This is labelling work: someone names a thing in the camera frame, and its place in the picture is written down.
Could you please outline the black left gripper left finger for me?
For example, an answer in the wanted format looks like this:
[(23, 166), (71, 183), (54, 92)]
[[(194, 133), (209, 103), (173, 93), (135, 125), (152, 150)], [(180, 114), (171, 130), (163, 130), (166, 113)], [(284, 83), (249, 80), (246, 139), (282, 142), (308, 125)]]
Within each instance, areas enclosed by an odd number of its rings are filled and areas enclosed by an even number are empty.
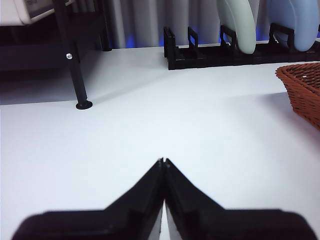
[(164, 202), (164, 160), (105, 209), (47, 211), (21, 222), (14, 240), (158, 240)]

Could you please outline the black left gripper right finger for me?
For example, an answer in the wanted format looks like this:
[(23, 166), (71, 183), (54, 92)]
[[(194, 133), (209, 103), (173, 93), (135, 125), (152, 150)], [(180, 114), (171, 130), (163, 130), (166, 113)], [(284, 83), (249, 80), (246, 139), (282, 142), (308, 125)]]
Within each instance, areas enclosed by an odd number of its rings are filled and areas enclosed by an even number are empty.
[(301, 215), (281, 209), (226, 209), (164, 161), (170, 236), (180, 240), (315, 240)]

